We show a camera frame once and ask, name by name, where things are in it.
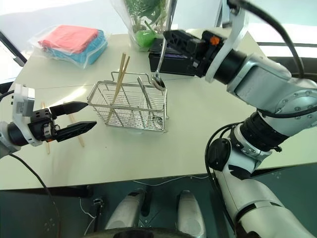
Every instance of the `plastic bag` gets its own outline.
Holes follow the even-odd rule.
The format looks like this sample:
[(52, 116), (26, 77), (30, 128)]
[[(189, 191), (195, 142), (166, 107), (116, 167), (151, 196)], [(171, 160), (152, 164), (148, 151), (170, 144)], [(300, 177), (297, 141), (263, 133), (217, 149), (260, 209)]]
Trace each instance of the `plastic bag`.
[(163, 37), (168, 0), (111, 0), (111, 4), (137, 49), (147, 51), (155, 38)]
[(57, 60), (65, 60), (85, 68), (93, 64), (108, 45), (102, 30), (60, 25), (50, 27), (29, 41), (41, 54)]

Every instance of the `potted plant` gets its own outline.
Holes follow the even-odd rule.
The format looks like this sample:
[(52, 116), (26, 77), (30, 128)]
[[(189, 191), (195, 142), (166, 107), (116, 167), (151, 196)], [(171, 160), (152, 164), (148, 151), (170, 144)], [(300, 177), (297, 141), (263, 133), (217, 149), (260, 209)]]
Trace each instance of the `potted plant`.
[(129, 29), (133, 44), (147, 50), (165, 29), (168, 0), (112, 0)]

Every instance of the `folded cloth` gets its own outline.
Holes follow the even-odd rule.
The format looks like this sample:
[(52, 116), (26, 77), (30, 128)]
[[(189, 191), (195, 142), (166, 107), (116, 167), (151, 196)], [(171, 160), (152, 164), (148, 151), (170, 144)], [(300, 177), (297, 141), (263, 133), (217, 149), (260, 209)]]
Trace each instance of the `folded cloth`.
[(59, 51), (54, 48), (45, 48), (45, 51), (51, 57), (60, 60), (74, 61), (80, 65), (92, 64), (102, 54), (107, 47), (108, 42), (105, 38), (104, 32), (98, 30), (97, 37), (86, 47), (86, 49), (79, 54), (70, 54), (68, 52)]
[(39, 41), (42, 47), (69, 53), (81, 53), (98, 35), (98, 30), (82, 26), (60, 25)]

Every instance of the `red towel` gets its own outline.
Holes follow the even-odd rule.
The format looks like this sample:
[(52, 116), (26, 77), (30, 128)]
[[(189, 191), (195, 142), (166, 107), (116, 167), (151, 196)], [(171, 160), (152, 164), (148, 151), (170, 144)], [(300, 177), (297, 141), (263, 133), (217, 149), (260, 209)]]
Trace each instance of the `red towel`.
[(97, 35), (98, 30), (94, 28), (60, 25), (39, 43), (42, 47), (78, 54), (83, 52)]

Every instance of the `black box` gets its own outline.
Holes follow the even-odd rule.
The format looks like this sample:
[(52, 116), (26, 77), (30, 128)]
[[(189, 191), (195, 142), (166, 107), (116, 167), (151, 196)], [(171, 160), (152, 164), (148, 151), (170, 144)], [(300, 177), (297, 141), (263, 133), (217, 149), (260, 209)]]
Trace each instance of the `black box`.
[[(156, 38), (149, 49), (151, 72), (156, 71), (158, 67), (162, 43), (163, 39)], [(195, 76), (194, 71), (191, 68), (190, 59), (181, 54), (180, 52), (170, 48), (168, 45), (166, 47), (165, 56), (162, 66), (160, 68), (160, 72)]]

